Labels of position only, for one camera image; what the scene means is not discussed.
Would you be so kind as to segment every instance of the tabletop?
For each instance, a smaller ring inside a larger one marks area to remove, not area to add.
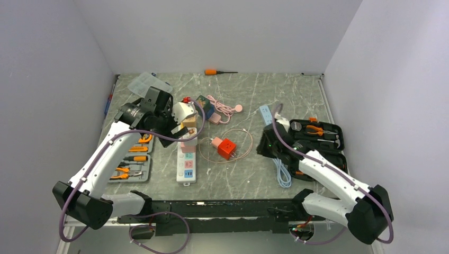
[[[126,102],[138,99],[127,86],[139,74],[119,76],[111,105],[104,121],[101,140],[107,134],[117,110]],[[212,95],[219,102],[234,107],[243,106],[243,111],[235,113],[229,124],[214,125],[206,121],[199,140],[205,137],[222,137],[231,129],[246,129],[253,136],[253,147],[248,156],[224,164],[216,149],[209,142],[200,143],[204,159],[197,152],[197,182],[183,186],[176,182],[177,146],[171,144],[163,148],[155,142],[151,153],[150,178],[143,183],[109,183],[106,194],[125,194],[131,190],[140,191],[154,200],[208,200],[208,199],[260,199],[293,198],[304,188],[321,195],[334,197],[317,182],[292,179],[290,188],[282,188],[276,180],[276,167],[270,158],[256,153],[262,130],[265,126],[259,107],[268,105],[272,110],[284,103],[282,116],[287,119],[308,119],[316,117],[329,122],[329,115],[322,90],[318,83],[320,76],[280,73],[221,74],[205,76],[197,73],[161,73],[162,81],[173,87],[175,101],[190,96]],[[244,153],[250,146],[250,138],[245,132],[231,131],[226,136],[237,145],[237,153]]]

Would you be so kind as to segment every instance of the open tool box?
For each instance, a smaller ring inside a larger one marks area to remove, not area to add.
[[[341,153],[345,148],[343,131],[340,126],[319,122],[315,118],[308,120],[290,120],[289,135],[301,144],[319,151],[329,162],[347,173],[346,157]]]
[[[144,135],[123,158],[109,183],[136,183],[148,180],[151,169],[150,153],[154,138]]]

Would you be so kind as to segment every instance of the red charger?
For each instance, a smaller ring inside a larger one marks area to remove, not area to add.
[[[214,138],[212,140],[212,145],[217,149],[217,153],[227,160],[229,160],[231,156],[234,157],[234,152],[237,149],[237,145],[229,139],[221,140],[219,138]]]

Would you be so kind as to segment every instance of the red object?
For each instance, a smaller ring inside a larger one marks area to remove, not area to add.
[[[229,158],[231,158],[231,154],[233,154],[235,152],[236,148],[237,148],[236,144],[234,144],[229,139],[224,139],[218,145],[217,152],[221,157],[229,160]]]

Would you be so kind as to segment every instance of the pink cable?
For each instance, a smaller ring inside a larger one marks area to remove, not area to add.
[[[215,109],[218,112],[223,113],[225,116],[228,117],[228,119],[225,122],[220,120],[219,123],[221,123],[221,124],[228,124],[229,120],[231,120],[231,116],[234,115],[234,111],[241,112],[243,109],[241,105],[236,105],[236,107],[234,107],[234,108],[232,108],[230,106],[226,106],[223,103],[218,102],[218,100],[216,100],[214,97],[212,97],[212,95],[208,95],[207,99],[209,99],[211,101],[211,104],[215,106]]]

